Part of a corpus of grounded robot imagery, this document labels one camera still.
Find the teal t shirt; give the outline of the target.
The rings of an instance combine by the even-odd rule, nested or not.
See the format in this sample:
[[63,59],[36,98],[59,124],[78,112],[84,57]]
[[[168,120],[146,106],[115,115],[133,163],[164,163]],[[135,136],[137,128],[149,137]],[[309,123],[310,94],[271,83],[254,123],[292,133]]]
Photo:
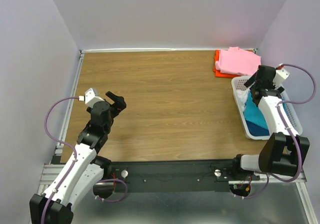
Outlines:
[[246,121],[253,123],[263,129],[268,130],[267,123],[265,118],[261,112],[261,110],[255,105],[253,102],[251,93],[248,93],[247,101],[245,103],[245,110],[244,110],[244,118]]

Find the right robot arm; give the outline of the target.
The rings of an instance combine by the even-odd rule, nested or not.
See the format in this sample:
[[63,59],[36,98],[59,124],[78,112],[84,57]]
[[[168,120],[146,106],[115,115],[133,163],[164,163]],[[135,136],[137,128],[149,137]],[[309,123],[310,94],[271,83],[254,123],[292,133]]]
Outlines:
[[271,175],[283,182],[298,178],[309,150],[310,141],[291,125],[284,104],[294,101],[281,96],[282,82],[289,76],[287,64],[277,67],[260,65],[245,82],[253,103],[261,111],[270,134],[258,155],[238,154],[230,167],[230,174],[240,180],[248,173]]

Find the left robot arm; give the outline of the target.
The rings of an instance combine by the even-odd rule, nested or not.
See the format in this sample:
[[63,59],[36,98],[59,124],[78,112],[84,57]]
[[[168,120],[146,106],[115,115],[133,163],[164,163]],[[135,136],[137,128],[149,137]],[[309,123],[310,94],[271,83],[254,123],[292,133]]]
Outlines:
[[76,145],[70,145],[72,154],[51,185],[41,194],[30,199],[32,223],[71,223],[76,205],[96,183],[116,183],[110,178],[111,162],[98,153],[108,140],[114,119],[127,104],[124,97],[108,91],[107,100],[88,89],[82,96],[71,99],[82,101],[87,106],[90,119],[80,132]]

